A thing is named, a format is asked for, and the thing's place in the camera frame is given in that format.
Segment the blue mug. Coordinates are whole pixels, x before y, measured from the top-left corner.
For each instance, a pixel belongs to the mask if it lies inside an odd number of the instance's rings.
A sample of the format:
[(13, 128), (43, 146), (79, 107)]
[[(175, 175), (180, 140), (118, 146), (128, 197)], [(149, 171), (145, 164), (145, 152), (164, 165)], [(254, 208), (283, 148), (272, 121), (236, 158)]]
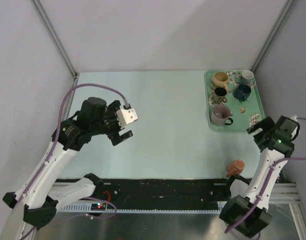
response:
[(251, 94), (251, 88), (246, 84), (240, 84), (234, 91), (234, 97), (242, 102), (245, 102)]

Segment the mauve purple mug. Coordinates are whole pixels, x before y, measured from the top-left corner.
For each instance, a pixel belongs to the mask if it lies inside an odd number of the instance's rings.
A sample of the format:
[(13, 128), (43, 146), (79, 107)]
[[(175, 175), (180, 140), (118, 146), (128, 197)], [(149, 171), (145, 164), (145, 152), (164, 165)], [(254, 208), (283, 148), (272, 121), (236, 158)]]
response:
[(230, 126), (234, 123), (230, 109), (223, 104), (213, 107), (211, 113), (211, 123), (216, 126)]

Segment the grey mug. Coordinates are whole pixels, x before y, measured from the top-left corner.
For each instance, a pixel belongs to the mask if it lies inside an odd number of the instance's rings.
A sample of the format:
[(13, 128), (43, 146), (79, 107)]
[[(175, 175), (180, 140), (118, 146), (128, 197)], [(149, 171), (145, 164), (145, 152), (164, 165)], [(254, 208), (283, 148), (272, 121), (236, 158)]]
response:
[(240, 84), (248, 85), (254, 78), (254, 73), (250, 70), (243, 70), (241, 72)]

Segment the salmon pink mug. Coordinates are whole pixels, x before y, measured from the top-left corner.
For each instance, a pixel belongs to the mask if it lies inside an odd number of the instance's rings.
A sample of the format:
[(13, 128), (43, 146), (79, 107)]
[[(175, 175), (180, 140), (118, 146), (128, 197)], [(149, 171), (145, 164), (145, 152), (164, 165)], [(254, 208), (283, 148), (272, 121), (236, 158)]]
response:
[(226, 167), (226, 177), (230, 177), (232, 175), (239, 175), (245, 168), (245, 163), (240, 160), (234, 160), (230, 162)]

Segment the black striped mug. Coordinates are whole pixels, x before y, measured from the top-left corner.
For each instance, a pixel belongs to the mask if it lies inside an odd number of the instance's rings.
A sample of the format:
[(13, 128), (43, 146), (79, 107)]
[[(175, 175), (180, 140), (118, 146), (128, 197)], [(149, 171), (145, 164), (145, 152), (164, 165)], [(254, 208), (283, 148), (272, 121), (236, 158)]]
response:
[(214, 90), (213, 100), (216, 104), (226, 103), (228, 100), (226, 98), (227, 90), (224, 87), (217, 87)]

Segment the beige wooden mug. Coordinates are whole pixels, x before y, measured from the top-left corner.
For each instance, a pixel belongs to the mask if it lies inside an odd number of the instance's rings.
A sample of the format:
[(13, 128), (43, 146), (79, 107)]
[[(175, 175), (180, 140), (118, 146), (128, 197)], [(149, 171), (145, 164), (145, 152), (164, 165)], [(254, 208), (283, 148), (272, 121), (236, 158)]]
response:
[(211, 79), (213, 89), (224, 88), (227, 92), (229, 91), (229, 76), (222, 71), (216, 72)]

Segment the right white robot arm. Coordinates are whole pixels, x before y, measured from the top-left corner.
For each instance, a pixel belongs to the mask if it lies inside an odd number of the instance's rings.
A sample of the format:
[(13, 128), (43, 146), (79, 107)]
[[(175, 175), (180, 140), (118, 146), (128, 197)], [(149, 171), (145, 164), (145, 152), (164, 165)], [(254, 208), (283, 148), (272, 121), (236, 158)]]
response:
[(260, 159), (251, 181), (234, 174), (228, 178), (224, 196), (229, 199), (220, 213), (226, 233), (237, 230), (247, 238), (259, 236), (269, 225), (269, 200), (275, 182), (294, 152), (293, 141), (300, 133), (296, 115), (267, 117), (247, 129), (260, 150)]

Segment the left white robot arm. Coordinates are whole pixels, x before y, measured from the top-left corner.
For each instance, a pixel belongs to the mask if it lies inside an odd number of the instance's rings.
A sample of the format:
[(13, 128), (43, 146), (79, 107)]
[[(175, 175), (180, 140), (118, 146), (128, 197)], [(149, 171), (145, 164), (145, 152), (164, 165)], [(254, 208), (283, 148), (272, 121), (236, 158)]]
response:
[(93, 173), (86, 174), (79, 181), (51, 191), (52, 185), (67, 163), (91, 141), (93, 136), (106, 135), (113, 146), (133, 136), (132, 131), (120, 134), (125, 127), (138, 120), (136, 110), (121, 106), (115, 100), (111, 104), (98, 97), (86, 99), (72, 117), (64, 120), (55, 130), (45, 156), (28, 181), (16, 192), (7, 192), (3, 201), (20, 208), (25, 223), (40, 229), (46, 226), (59, 209), (76, 200), (91, 197), (97, 200), (103, 196), (103, 180)]

